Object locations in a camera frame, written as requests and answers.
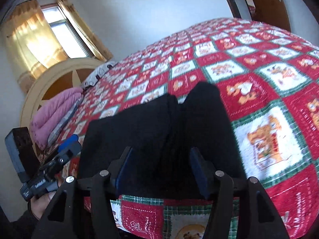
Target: hand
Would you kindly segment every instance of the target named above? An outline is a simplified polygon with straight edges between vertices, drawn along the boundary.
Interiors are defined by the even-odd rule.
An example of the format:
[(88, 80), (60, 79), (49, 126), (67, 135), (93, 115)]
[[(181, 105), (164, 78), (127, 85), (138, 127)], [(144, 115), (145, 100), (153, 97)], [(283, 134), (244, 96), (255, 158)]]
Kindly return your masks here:
[[(58, 186), (62, 184), (63, 180), (61, 178), (57, 178)], [(31, 211), (33, 215), (40, 220), (42, 217), (45, 209), (49, 205), (51, 199), (55, 195), (56, 191), (49, 192), (47, 194), (44, 194), (42, 197), (36, 199), (36, 197), (33, 197), (31, 201)]]

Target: yellow curtain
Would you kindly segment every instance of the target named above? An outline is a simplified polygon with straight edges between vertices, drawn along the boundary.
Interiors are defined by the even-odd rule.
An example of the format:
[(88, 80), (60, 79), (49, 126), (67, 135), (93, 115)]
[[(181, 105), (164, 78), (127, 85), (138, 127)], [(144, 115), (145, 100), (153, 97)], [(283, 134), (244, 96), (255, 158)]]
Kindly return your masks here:
[(2, 32), (12, 71), (25, 93), (49, 67), (69, 58), (37, 0), (16, 6), (3, 24)]
[(57, 0), (63, 13), (66, 15), (71, 24), (75, 27), (86, 45), (90, 48), (92, 53), (102, 61), (110, 60), (113, 54), (103, 45), (100, 39), (91, 31), (89, 26), (79, 16), (78, 11), (74, 5), (68, 0)]

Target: wooden headboard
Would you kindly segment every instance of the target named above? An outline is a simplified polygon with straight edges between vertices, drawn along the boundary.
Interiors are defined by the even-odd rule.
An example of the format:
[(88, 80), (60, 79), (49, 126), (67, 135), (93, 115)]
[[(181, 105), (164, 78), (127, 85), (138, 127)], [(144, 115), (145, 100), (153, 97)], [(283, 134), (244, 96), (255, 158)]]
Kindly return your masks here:
[[(47, 100), (61, 91), (80, 86), (86, 77), (103, 62), (92, 58), (73, 58), (60, 62), (45, 71), (28, 91), (20, 114), (20, 126), (30, 130), (32, 116)], [(41, 150), (35, 146), (37, 155)]]

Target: folded black clothing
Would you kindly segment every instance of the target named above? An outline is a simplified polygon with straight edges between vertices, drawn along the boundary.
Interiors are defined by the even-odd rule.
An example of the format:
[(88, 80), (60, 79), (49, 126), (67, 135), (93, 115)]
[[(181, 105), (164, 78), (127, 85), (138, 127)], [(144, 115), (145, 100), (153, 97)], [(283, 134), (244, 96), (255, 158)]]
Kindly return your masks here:
[(165, 94), (112, 117), (90, 122), (78, 178), (107, 169), (127, 147), (136, 168), (128, 194), (148, 198), (202, 199), (189, 165), (189, 150), (231, 177), (246, 178), (234, 133), (215, 85), (198, 83), (183, 104)]

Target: window frame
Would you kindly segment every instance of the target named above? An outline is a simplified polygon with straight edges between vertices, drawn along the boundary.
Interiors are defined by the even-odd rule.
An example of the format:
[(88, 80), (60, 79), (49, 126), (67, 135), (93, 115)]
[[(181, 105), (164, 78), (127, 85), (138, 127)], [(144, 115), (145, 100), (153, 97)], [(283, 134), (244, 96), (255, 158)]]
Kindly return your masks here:
[(75, 38), (75, 40), (80, 45), (83, 52), (87, 55), (87, 57), (94, 57), (94, 54), (92, 53), (92, 51), (86, 45), (84, 40), (80, 37), (80, 35), (76, 31), (76, 29), (73, 27), (71, 22), (67, 19), (67, 17), (65, 16), (62, 9), (60, 8), (60, 6), (57, 3), (52, 3), (52, 4), (47, 4), (47, 5), (41, 6), (41, 10), (50, 9), (50, 8), (54, 8), (54, 7), (58, 8), (58, 10), (61, 12), (61, 14), (65, 17), (65, 19), (49, 23), (50, 27), (52, 28), (52, 27), (55, 27), (58, 25), (65, 24), (67, 26), (67, 28), (69, 29), (70, 33), (72, 34), (72, 36)]

